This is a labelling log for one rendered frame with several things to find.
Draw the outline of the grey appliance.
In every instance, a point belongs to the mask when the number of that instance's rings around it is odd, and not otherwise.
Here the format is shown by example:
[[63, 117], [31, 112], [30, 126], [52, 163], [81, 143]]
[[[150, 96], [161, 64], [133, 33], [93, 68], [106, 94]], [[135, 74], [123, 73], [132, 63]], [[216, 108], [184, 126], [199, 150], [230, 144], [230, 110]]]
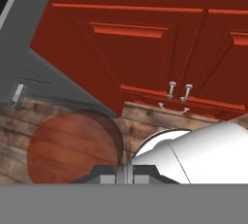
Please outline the grey appliance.
[[28, 97], [73, 110], [117, 112], [30, 47], [48, 0], [0, 0], [0, 111]]

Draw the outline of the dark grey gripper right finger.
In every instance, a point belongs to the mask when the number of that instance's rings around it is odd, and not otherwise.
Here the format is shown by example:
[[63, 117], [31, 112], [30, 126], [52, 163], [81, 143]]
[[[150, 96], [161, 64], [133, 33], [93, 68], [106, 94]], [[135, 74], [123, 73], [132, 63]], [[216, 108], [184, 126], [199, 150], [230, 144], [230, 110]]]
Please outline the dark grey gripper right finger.
[[155, 165], [134, 165], [133, 184], [177, 184], [176, 180], [163, 176]]

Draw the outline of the white rounded thing, black rim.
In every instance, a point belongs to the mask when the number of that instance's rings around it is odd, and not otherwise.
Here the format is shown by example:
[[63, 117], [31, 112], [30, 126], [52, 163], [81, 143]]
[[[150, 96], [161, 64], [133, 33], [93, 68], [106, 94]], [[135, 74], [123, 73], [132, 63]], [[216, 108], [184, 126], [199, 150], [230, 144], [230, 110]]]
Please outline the white rounded thing, black rim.
[[132, 159], [180, 184], [248, 184], [248, 129], [221, 122], [147, 140]]

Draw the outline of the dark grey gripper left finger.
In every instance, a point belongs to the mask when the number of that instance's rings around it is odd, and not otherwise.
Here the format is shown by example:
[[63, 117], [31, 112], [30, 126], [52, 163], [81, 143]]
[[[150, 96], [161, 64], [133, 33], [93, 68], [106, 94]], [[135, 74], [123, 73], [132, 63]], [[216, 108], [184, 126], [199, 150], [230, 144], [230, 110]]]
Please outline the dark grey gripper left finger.
[[95, 165], [86, 176], [74, 180], [76, 184], [115, 184], [116, 170], [113, 165]]

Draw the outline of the red cupboard door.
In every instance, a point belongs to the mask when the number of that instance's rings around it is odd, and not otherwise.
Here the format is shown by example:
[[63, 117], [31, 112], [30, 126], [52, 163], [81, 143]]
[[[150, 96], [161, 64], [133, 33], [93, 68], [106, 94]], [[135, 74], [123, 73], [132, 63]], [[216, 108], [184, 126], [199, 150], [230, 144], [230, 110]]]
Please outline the red cupboard door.
[[76, 5], [46, 7], [31, 42], [47, 62], [116, 113], [137, 90], [162, 95], [178, 80], [202, 9]]
[[193, 113], [230, 120], [248, 112], [248, 11], [206, 11], [179, 97], [186, 84], [193, 89], [182, 104]]

